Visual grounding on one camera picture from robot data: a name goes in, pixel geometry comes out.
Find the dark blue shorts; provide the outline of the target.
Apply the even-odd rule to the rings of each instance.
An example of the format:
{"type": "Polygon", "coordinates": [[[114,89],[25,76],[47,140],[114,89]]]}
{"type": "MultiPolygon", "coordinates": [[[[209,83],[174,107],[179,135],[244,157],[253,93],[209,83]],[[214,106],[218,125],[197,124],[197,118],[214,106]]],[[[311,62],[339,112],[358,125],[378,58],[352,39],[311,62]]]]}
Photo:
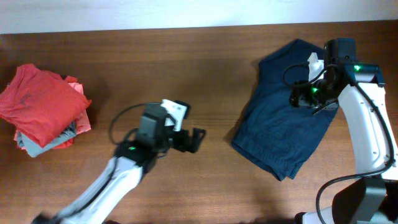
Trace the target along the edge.
{"type": "Polygon", "coordinates": [[[312,114],[311,109],[289,103],[286,83],[306,80],[308,72],[288,67],[306,62],[312,52],[323,59],[322,48],[296,39],[259,62],[257,88],[231,141],[234,150],[279,181],[295,178],[337,113],[312,114]]]}

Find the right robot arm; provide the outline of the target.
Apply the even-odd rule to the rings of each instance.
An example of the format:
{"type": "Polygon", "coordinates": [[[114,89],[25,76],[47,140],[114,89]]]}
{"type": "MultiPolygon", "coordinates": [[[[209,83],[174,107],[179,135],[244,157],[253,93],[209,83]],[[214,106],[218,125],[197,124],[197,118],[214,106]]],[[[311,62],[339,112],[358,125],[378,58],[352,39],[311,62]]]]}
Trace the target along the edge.
{"type": "Polygon", "coordinates": [[[323,184],[316,210],[295,223],[397,223],[397,144],[386,110],[385,81],[378,65],[356,58],[354,39],[329,40],[322,60],[304,64],[308,80],[289,87],[294,108],[317,114],[339,106],[348,123],[356,172],[323,184]]]}

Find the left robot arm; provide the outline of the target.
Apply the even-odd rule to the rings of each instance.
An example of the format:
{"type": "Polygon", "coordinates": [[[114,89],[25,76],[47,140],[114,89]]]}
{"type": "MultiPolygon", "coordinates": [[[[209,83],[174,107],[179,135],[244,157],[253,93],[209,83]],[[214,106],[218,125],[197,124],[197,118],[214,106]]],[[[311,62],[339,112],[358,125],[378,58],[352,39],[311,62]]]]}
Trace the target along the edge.
{"type": "Polygon", "coordinates": [[[206,135],[204,129],[182,129],[190,105],[162,100],[144,103],[138,128],[116,144],[101,175],[70,205],[54,217],[36,216],[32,224],[103,223],[120,200],[136,188],[169,149],[196,153],[206,135]]]}

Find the red bottom folded garment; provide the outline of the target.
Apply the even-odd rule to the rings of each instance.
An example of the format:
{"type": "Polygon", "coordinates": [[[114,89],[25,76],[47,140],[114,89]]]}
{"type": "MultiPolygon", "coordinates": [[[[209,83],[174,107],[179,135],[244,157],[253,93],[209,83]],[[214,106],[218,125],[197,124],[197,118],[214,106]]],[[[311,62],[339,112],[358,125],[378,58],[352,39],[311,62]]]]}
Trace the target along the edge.
{"type": "Polygon", "coordinates": [[[71,138],[71,139],[59,144],[58,146],[53,147],[53,149],[65,149],[65,148],[68,148],[71,145],[73,145],[73,143],[74,143],[74,139],[71,138]]]}

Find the red folded shirt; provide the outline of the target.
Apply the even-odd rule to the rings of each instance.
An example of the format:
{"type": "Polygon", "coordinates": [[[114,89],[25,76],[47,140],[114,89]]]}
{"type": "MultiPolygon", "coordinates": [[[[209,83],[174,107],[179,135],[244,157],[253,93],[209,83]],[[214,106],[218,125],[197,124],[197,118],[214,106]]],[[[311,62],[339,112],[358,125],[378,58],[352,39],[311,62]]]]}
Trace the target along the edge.
{"type": "Polygon", "coordinates": [[[1,118],[43,147],[90,104],[60,75],[25,64],[1,93],[1,118]]]}

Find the grey folded shirt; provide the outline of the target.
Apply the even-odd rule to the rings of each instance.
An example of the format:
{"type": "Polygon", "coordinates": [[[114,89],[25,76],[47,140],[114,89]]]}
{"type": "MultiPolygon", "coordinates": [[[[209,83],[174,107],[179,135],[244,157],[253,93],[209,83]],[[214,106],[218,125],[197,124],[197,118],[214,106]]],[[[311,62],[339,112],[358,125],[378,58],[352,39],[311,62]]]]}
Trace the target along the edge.
{"type": "Polygon", "coordinates": [[[75,122],[73,121],[68,127],[66,127],[61,134],[59,134],[55,139],[51,140],[47,145],[40,146],[37,143],[33,142],[33,140],[29,139],[26,135],[21,133],[22,143],[26,147],[25,150],[30,157],[37,157],[38,155],[49,151],[51,147],[57,146],[60,143],[67,141],[70,138],[74,138],[76,136],[76,127],[75,122]]]}

